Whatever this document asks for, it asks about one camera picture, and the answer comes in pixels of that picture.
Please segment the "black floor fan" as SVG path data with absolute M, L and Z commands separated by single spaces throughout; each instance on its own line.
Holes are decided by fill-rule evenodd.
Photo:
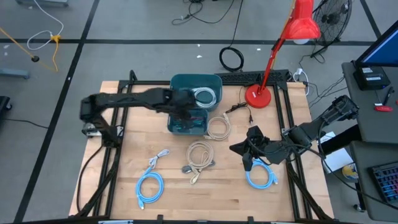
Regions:
M 315 39 L 322 48 L 311 54 L 315 57 L 330 45 L 341 39 L 342 33 L 348 25 L 352 12 L 352 0 L 321 0 L 313 11 L 313 20 L 320 28 L 320 37 Z

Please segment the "grey stand foot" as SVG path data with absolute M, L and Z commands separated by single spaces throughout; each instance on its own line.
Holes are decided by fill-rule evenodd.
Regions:
M 0 76 L 3 77 L 14 77 L 14 78 L 24 78 L 29 79 L 29 72 L 26 70 L 16 70 L 10 68 L 0 68 Z
M 17 4 L 34 5 L 38 3 L 40 6 L 63 6 L 68 7 L 68 0 L 15 0 Z

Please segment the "white paper sheet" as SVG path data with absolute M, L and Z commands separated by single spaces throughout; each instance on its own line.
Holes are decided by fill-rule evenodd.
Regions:
M 352 157 L 348 154 L 348 151 L 343 147 L 338 149 L 328 155 L 326 159 L 322 162 L 324 171 L 329 174 L 343 168 L 344 166 L 352 164 L 354 161 Z

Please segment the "black keyboard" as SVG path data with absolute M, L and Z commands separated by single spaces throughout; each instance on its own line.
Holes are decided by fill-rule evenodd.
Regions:
M 258 83 L 262 84 L 264 78 L 264 71 L 251 71 L 251 72 L 227 72 L 217 73 L 223 82 L 226 83 Z M 286 82 L 288 79 L 288 70 L 271 70 L 267 79 L 267 83 L 276 84 Z

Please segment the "black computer monitor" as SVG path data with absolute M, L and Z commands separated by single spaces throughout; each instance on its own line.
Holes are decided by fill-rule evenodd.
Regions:
M 398 67 L 398 21 L 381 35 L 357 60 L 360 66 Z

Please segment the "yellow blue round disc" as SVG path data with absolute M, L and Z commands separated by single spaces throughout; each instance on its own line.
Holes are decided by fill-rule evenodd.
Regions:
M 359 178 L 358 171 L 357 171 L 355 163 L 351 163 L 351 164 L 345 165 L 341 169 L 341 173 L 343 174 L 343 176 L 346 179 L 349 179 L 349 180 L 356 180 L 356 179 Z

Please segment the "backlit colourful keyboard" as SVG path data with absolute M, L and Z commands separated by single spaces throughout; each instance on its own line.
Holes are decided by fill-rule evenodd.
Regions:
M 368 172 L 383 201 L 398 203 L 398 162 L 369 167 Z

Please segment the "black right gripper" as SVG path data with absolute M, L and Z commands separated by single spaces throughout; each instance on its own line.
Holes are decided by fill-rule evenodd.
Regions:
M 246 133 L 244 142 L 231 145 L 231 151 L 243 154 L 243 166 L 245 171 L 251 171 L 254 159 L 258 159 L 265 165 L 270 165 L 262 157 L 266 156 L 264 151 L 269 139 L 265 138 L 258 126 L 250 127 Z

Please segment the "cream cable black tie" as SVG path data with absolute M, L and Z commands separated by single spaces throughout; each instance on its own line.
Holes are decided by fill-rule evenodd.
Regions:
M 215 165 L 215 161 L 211 161 L 209 164 L 205 164 L 204 166 L 195 166 L 193 164 L 189 164 L 191 171 L 193 172 L 193 177 L 190 179 L 191 184 L 195 184 L 202 172 L 203 169 L 206 169 L 209 166 Z

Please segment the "white plug adapter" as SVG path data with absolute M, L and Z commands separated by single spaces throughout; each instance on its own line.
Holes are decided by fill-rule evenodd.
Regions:
M 301 75 L 303 75 L 305 78 L 305 80 L 303 81 L 303 84 L 306 86 L 305 95 L 308 96 L 308 94 L 309 94 L 309 87 L 308 87 L 309 79 L 308 79 L 308 75 L 304 72 L 304 70 L 302 68 L 296 69 L 295 73 L 292 75 L 292 78 L 293 78 L 294 82 L 299 82 Z

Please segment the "black pen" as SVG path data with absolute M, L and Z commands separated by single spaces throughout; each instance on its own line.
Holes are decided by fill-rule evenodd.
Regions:
M 393 94 L 394 92 L 395 92 L 394 87 L 391 86 L 391 87 L 389 88 L 388 92 L 387 92 L 387 95 L 386 95 L 384 101 L 383 101 L 383 105 L 384 105 L 384 106 L 387 105 L 387 103 L 388 103 L 388 101 L 389 101 L 389 98 L 392 96 L 392 94 Z

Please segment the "small teal plastic bin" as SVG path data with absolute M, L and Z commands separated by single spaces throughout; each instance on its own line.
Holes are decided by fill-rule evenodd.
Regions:
M 193 119 L 192 128 L 176 128 L 174 116 L 169 115 L 167 129 L 173 134 L 203 136 L 208 129 L 208 112 L 204 109 L 190 110 Z

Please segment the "red desk lamp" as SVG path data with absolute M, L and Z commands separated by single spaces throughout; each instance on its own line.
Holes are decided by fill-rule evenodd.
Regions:
M 245 92 L 245 100 L 253 108 L 265 108 L 271 102 L 271 93 L 266 84 L 278 51 L 286 40 L 316 39 L 320 28 L 312 18 L 314 0 L 293 0 L 290 15 L 286 20 L 280 37 L 277 39 L 264 71 L 262 84 L 252 85 Z

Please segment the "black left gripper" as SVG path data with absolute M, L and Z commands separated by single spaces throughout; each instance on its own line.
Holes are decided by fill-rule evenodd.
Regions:
M 196 105 L 195 94 L 192 90 L 172 90 L 169 115 L 174 116 L 174 126 L 176 128 L 193 127 L 190 110 L 194 109 Z

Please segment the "black caster wheel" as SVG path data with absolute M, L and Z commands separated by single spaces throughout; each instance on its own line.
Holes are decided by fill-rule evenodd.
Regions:
M 0 113 L 12 109 L 12 105 L 8 96 L 0 96 Z

